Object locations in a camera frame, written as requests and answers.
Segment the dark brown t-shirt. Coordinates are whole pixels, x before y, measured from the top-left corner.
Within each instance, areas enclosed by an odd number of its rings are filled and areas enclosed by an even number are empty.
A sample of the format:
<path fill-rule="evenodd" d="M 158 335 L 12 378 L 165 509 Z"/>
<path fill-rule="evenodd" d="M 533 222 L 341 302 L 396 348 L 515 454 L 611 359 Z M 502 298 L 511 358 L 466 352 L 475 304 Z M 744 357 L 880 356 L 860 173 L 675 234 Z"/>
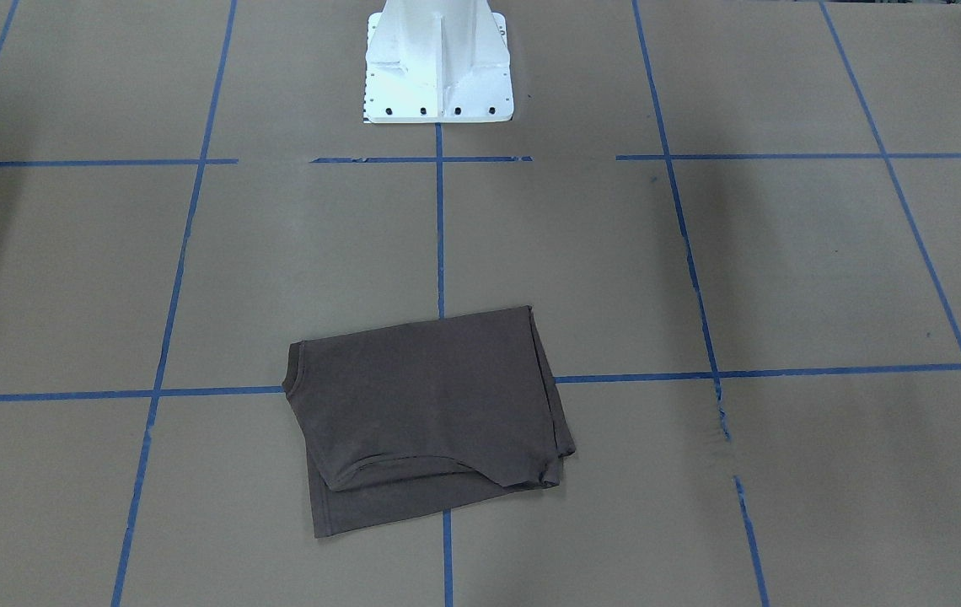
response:
<path fill-rule="evenodd" d="M 294 342 L 282 389 L 318 539 L 558 486 L 577 450 L 530 306 Z"/>

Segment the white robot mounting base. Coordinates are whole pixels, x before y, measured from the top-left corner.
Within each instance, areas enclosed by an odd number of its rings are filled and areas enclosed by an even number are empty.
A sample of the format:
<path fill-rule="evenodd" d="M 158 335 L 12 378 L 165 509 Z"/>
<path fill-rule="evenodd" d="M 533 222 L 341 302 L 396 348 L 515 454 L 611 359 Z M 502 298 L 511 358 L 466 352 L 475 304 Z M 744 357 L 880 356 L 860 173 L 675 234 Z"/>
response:
<path fill-rule="evenodd" d="M 507 21 L 487 1 L 388 1 L 368 16 L 366 35 L 366 123 L 513 118 Z"/>

